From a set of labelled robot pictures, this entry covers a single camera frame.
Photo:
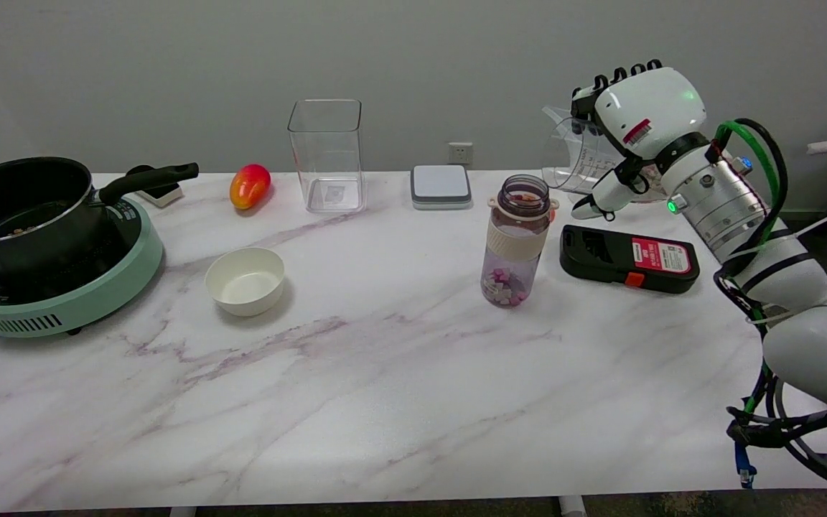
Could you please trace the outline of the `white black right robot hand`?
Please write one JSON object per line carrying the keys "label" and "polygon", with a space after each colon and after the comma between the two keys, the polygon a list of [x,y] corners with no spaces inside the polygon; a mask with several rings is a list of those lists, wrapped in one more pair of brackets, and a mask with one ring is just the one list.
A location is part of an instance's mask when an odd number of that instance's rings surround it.
{"label": "white black right robot hand", "polygon": [[706,109],[698,91],[659,61],[630,72],[618,68],[614,81],[598,75],[594,85],[574,92],[571,115],[594,124],[622,157],[574,204],[571,215],[577,220],[613,219],[652,187],[641,174],[644,168],[665,174],[679,159],[709,146],[701,131]]}

